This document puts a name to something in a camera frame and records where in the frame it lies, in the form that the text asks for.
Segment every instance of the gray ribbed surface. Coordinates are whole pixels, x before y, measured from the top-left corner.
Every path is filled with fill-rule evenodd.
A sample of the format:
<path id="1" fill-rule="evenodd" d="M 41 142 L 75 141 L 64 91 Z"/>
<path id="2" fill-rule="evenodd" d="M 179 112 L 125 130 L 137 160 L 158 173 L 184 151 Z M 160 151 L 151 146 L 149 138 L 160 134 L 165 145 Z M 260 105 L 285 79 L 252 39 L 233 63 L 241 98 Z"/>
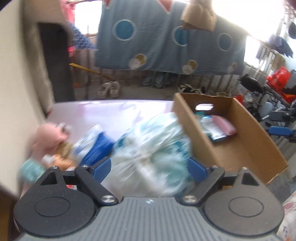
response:
<path id="1" fill-rule="evenodd" d="M 197 208 L 182 206 L 174 198 L 133 197 L 125 198 L 119 205 L 102 208 L 94 222 L 73 235 L 57 239 L 42 239 L 25 234 L 20 239 L 20 241 L 37 240 L 246 241 L 246 239 L 231 237 L 215 230 L 204 220 Z M 280 239 L 270 235 L 253 240 L 279 241 Z"/>

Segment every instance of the white sneaker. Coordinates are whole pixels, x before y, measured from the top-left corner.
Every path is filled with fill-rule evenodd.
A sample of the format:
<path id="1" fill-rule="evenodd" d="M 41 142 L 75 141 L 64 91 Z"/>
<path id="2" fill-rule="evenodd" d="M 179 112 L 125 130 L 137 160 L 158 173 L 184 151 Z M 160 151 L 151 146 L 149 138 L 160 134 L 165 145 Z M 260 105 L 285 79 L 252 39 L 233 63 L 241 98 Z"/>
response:
<path id="1" fill-rule="evenodd" d="M 117 98 L 119 97 L 119 91 L 120 91 L 120 83 L 118 81 L 110 82 L 110 96 L 111 98 Z"/>
<path id="2" fill-rule="evenodd" d="M 98 98 L 106 99 L 107 94 L 109 93 L 110 87 L 111 87 L 110 82 L 106 82 L 100 85 L 100 88 L 98 89 Z"/>

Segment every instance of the wall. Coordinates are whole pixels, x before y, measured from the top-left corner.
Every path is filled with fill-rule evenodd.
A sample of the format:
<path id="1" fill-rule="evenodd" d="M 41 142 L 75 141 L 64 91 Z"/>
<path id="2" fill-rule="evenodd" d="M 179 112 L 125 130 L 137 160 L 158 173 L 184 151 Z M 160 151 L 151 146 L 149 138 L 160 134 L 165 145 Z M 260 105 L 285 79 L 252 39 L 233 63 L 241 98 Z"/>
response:
<path id="1" fill-rule="evenodd" d="M 28 142 L 43 121 L 24 53 L 21 3 L 12 0 L 0 11 L 0 186 L 14 196 Z"/>

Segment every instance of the blue curtain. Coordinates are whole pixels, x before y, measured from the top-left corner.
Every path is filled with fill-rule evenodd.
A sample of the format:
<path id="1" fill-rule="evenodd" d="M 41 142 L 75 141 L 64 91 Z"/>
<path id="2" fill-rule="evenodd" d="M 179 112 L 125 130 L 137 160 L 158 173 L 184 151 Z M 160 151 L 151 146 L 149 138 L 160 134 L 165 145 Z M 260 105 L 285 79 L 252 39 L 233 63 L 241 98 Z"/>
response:
<path id="1" fill-rule="evenodd" d="M 160 0 L 111 0 L 102 10 L 96 65 L 241 75 L 248 33 L 220 16 L 213 32 L 182 30 L 184 7 L 177 1 L 168 10 Z"/>

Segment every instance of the bright window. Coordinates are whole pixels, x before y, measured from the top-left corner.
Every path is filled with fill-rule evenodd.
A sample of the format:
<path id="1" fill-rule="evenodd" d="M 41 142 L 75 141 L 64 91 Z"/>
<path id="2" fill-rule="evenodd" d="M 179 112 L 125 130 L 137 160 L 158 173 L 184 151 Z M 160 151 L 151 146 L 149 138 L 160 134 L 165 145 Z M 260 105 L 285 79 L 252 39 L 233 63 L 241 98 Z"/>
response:
<path id="1" fill-rule="evenodd" d="M 102 14 L 102 1 L 91 1 L 77 3 L 75 6 L 75 26 L 82 34 L 96 34 L 99 29 Z"/>
<path id="2" fill-rule="evenodd" d="M 263 41 L 276 33 L 284 16 L 282 0 L 213 0 L 213 8 L 217 15 Z M 258 59 L 255 59 L 259 46 L 257 40 L 247 38 L 244 60 L 255 67 L 259 65 Z"/>

